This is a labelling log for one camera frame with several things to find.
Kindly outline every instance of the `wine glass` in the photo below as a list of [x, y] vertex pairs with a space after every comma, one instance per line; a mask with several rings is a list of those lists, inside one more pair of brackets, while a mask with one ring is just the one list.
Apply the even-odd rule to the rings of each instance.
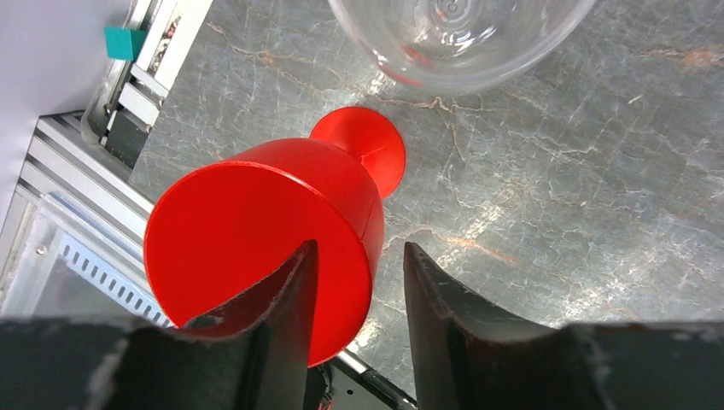
[[446, 95], [530, 69], [595, 0], [329, 0], [342, 27], [391, 78]]

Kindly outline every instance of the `ventilation grille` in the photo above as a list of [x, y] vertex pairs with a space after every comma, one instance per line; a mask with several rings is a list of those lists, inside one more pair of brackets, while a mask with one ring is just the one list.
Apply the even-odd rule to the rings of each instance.
[[171, 325], [152, 295], [140, 289], [77, 239], [63, 234], [60, 252], [60, 257], [71, 270], [129, 312], [143, 316], [160, 327]]

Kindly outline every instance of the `white wall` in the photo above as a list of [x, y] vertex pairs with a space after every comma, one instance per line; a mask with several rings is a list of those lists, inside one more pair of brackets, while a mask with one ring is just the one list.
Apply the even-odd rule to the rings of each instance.
[[40, 115], [85, 109], [132, 0], [0, 0], [0, 221]]

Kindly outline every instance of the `red plastic goblet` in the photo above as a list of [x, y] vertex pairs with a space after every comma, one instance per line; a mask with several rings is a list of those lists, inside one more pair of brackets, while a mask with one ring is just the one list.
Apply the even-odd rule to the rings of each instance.
[[181, 178], [156, 204], [143, 245], [151, 288], [177, 326], [273, 272], [304, 241], [319, 249], [309, 365], [365, 321], [382, 251], [382, 198], [405, 168], [400, 134], [367, 108], [325, 116], [310, 138], [263, 143]]

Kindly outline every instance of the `marble surface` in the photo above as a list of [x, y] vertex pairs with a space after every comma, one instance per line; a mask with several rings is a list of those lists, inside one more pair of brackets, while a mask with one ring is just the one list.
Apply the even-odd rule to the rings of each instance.
[[325, 0], [215, 0], [131, 182], [155, 199], [334, 108], [387, 115], [408, 164], [350, 349], [413, 394], [405, 241], [547, 325], [724, 319], [723, 21], [718, 0], [601, 0], [521, 78], [442, 98], [383, 77]]

